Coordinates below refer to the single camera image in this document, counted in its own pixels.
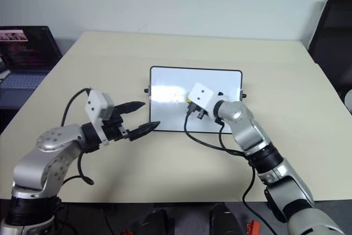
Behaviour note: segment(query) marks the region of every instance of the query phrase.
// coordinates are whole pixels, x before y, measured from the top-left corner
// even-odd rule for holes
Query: beige table
[[[352,118],[301,43],[106,32],[84,33],[1,135],[1,198],[10,197],[16,163],[42,132],[59,125],[76,91],[91,86],[116,104],[148,102],[143,89],[152,65],[242,70],[245,103],[315,199],[352,198]],[[88,122],[85,101],[73,103],[67,124]],[[124,125],[133,129],[148,116],[147,105],[126,115]],[[213,134],[196,136],[217,144]],[[230,135],[225,143],[236,147]],[[96,184],[69,182],[59,193],[64,201],[238,201],[251,177],[243,159],[172,132],[111,143],[82,162]],[[67,176],[73,174],[75,162]],[[264,200],[263,189],[257,180],[249,200]]]

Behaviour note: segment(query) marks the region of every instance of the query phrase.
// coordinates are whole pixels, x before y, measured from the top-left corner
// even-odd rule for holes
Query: silver robotic arm
[[[86,111],[91,122],[73,124],[43,133],[35,148],[14,169],[12,198],[6,218],[1,222],[1,235],[53,234],[54,213],[67,170],[84,153],[93,152],[111,140],[138,139],[153,131],[159,122],[150,122],[129,131],[122,126],[121,114],[143,106],[129,102],[114,106],[110,97],[91,90]],[[88,183],[93,181],[83,174]]]
[[[314,208],[307,185],[281,157],[243,102],[229,102],[222,93],[199,83],[189,94],[189,100],[193,104],[189,109],[200,110],[216,122],[224,121],[230,126],[234,140],[266,185],[265,196],[270,208],[277,219],[288,223],[290,235],[344,234],[330,217]]]

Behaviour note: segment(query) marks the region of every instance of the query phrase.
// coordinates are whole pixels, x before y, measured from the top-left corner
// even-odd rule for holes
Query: laptop keyboard
[[[3,89],[36,89],[45,75],[10,74],[1,83]]]

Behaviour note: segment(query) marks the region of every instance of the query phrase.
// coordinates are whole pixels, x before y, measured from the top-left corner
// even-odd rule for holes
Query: whiteboard
[[[179,67],[150,68],[150,121],[160,121],[158,131],[183,132],[187,113],[186,98],[197,83],[222,92],[231,101],[241,100],[242,72],[239,70],[196,69]],[[221,126],[194,112],[188,119],[190,132],[218,133]],[[226,125],[224,133],[231,133]]]

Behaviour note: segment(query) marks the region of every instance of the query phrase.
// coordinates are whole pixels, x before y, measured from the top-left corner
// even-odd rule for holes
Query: white wall
[[[65,52],[84,30],[309,39],[322,0],[0,0],[2,25],[48,25]]]

